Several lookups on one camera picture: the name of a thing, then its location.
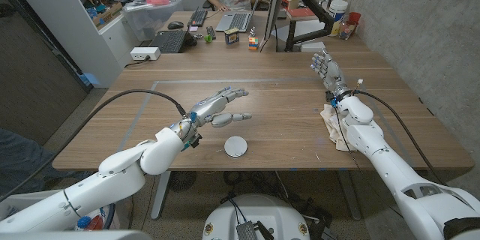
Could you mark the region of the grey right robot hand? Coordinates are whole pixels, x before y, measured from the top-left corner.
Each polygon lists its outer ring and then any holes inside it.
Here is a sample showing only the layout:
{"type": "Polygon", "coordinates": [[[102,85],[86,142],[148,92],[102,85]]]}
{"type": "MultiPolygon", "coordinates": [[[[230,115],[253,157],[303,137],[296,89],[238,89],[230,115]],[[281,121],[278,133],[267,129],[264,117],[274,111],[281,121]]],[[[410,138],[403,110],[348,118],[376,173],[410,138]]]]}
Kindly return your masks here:
{"type": "Polygon", "coordinates": [[[310,67],[317,73],[325,88],[333,94],[337,101],[350,96],[351,90],[347,87],[343,71],[326,49],[322,49],[313,55],[310,67]]]}

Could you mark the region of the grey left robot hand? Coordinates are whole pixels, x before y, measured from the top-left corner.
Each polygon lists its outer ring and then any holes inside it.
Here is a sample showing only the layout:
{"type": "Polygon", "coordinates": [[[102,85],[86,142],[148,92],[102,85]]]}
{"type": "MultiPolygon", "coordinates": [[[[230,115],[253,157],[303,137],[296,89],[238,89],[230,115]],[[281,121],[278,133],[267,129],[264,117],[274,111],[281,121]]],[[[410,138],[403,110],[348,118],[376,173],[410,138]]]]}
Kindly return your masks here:
{"type": "Polygon", "coordinates": [[[226,87],[195,104],[187,115],[197,127],[211,123],[214,128],[221,128],[231,122],[251,119],[250,113],[221,114],[229,102],[247,95],[248,92],[243,88],[226,87]]]}

